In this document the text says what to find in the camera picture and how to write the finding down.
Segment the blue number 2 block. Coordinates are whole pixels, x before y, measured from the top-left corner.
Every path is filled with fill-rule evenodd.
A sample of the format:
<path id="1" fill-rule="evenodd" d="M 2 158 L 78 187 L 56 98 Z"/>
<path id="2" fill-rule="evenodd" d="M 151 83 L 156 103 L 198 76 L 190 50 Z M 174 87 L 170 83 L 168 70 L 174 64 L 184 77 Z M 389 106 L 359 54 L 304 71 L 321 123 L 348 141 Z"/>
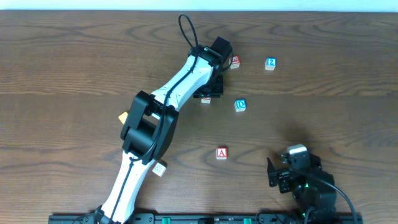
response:
<path id="1" fill-rule="evenodd" d="M 266 58 L 265 70 L 274 70 L 277 66 L 277 59 L 274 57 Z"/>

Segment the red letter I block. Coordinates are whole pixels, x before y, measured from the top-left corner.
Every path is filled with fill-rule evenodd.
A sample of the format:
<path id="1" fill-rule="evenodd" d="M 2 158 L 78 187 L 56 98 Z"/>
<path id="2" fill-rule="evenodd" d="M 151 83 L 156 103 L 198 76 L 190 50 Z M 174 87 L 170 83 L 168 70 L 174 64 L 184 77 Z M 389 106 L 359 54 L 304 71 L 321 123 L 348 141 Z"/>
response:
<path id="1" fill-rule="evenodd" d="M 210 103 L 211 103 L 211 98 L 210 98 L 210 97 L 208 97 L 208 98 L 202 98 L 202 99 L 201 99 L 201 102 L 202 102 L 202 103 L 205 103 L 205 104 L 210 104 Z"/>

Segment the red letter A block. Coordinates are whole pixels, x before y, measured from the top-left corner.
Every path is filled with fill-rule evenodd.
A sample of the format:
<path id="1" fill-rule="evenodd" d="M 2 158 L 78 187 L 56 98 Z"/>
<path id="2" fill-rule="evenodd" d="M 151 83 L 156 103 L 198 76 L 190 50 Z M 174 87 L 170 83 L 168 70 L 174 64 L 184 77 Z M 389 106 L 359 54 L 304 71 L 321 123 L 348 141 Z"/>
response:
<path id="1" fill-rule="evenodd" d="M 216 158 L 223 160 L 228 158 L 228 149 L 226 147 L 218 147 L 216 149 Z"/>

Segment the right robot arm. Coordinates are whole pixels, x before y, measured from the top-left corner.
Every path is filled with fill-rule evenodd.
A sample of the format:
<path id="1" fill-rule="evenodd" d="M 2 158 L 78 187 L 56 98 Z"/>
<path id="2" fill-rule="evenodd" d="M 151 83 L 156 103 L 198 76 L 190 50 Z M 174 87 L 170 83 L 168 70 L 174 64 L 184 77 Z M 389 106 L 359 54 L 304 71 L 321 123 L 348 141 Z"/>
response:
<path id="1" fill-rule="evenodd" d="M 322 170 L 321 160 L 308 151 L 282 155 L 287 167 L 275 168 L 267 158 L 269 186 L 291 193 L 301 217 L 297 223 L 330 223 L 335 215 L 336 190 L 333 175 Z"/>

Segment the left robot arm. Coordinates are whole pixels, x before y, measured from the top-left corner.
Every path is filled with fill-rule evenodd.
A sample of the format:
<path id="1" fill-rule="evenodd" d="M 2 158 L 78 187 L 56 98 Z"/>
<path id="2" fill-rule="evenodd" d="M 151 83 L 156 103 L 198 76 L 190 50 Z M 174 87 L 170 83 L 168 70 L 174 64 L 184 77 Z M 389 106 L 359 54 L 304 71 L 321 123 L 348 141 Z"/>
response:
<path id="1" fill-rule="evenodd" d="M 113 189 L 94 212 L 95 223 L 125 223 L 134 212 L 139 189 L 151 165 L 172 142 L 179 111 L 190 97 L 218 98 L 223 94 L 223 66 L 233 48 L 217 37 L 211 46 L 193 46 L 181 70 L 152 93 L 133 99 L 121 130 L 122 163 Z"/>

